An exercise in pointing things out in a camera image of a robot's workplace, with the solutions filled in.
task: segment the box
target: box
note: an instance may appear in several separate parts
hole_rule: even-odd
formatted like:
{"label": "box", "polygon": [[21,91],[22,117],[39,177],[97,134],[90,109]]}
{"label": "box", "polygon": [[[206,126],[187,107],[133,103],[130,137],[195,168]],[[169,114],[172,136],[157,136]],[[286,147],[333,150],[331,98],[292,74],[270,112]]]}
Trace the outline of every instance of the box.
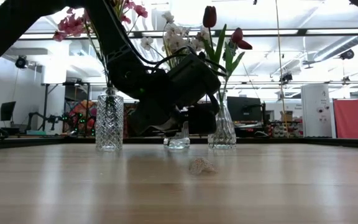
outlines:
{"label": "box", "polygon": [[[280,114],[281,114],[281,120],[285,121],[284,112],[280,111]],[[292,115],[293,115],[293,111],[285,111],[285,117],[287,121],[292,121]]]}

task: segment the dark red tulip bud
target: dark red tulip bud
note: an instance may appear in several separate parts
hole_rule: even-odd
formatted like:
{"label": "dark red tulip bud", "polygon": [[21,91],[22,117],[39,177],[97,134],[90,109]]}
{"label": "dark red tulip bud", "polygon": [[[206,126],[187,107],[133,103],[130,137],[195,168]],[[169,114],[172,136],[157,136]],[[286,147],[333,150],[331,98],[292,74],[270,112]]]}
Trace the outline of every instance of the dark red tulip bud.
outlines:
{"label": "dark red tulip bud", "polygon": [[244,40],[240,40],[237,42],[237,46],[240,48],[240,49],[243,49],[243,50],[252,50],[252,46],[250,44],[248,44],[248,42],[244,41]]}
{"label": "dark red tulip bud", "polygon": [[231,35],[231,40],[234,43],[238,43],[240,40],[242,40],[242,29],[241,28],[237,28],[234,33]]}
{"label": "dark red tulip bud", "polygon": [[212,28],[216,25],[216,9],[215,6],[205,7],[203,25],[207,28]]}

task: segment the green leaf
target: green leaf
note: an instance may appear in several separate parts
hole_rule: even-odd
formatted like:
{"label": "green leaf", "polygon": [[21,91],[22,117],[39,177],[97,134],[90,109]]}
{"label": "green leaf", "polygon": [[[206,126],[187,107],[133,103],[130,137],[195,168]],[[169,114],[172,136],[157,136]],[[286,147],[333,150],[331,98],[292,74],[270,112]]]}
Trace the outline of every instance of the green leaf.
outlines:
{"label": "green leaf", "polygon": [[203,40],[203,42],[204,42],[204,46],[205,46],[205,53],[206,53],[206,55],[208,56],[208,58],[209,58],[210,60],[213,60],[214,57],[215,57],[215,55],[214,55],[214,50],[211,48],[210,43],[208,43],[208,41]]}
{"label": "green leaf", "polygon": [[231,65],[231,68],[232,68],[232,72],[235,71],[235,69],[237,68],[237,66],[239,65],[241,59],[242,59],[242,56],[244,56],[245,52],[242,52],[237,58],[236,60],[233,62],[233,64]]}
{"label": "green leaf", "polygon": [[215,56],[214,56],[214,62],[219,63],[221,61],[221,55],[222,55],[222,48],[223,48],[223,42],[224,42],[224,35],[226,33],[226,27],[225,24],[218,39],[218,45],[216,46]]}
{"label": "green leaf", "polygon": [[232,73],[232,62],[233,62],[233,55],[231,52],[231,49],[229,47],[229,45],[227,43],[224,43],[224,52],[225,52],[225,56],[226,56],[226,71],[228,74]]}

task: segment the crystal vase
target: crystal vase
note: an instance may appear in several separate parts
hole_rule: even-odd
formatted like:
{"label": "crystal vase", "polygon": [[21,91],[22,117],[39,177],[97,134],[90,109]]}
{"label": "crystal vase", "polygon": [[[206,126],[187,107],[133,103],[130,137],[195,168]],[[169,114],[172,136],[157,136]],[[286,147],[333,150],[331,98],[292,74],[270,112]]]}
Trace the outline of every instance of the crystal vase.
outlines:
{"label": "crystal vase", "polygon": [[214,134],[208,135],[208,147],[210,149],[236,148],[236,132],[229,110],[227,109],[225,93],[222,94],[222,99],[219,100],[219,113],[216,115],[216,131]]}
{"label": "crystal vase", "polygon": [[122,149],[124,131],[124,99],[116,95],[113,87],[98,96],[96,114],[96,150]]}
{"label": "crystal vase", "polygon": [[183,123],[181,132],[177,133],[174,137],[165,137],[163,145],[165,149],[169,149],[170,151],[188,149],[190,147],[188,122]]}

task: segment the wooden tabletop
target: wooden tabletop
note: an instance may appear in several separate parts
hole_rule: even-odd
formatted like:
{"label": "wooden tabletop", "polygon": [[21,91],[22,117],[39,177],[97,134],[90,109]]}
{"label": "wooden tabletop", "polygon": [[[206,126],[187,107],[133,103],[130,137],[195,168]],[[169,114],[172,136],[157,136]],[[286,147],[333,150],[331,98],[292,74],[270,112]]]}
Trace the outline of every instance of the wooden tabletop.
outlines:
{"label": "wooden tabletop", "polygon": [[[211,161],[217,174],[191,175]],[[0,149],[0,223],[358,224],[358,149],[92,144]]]}

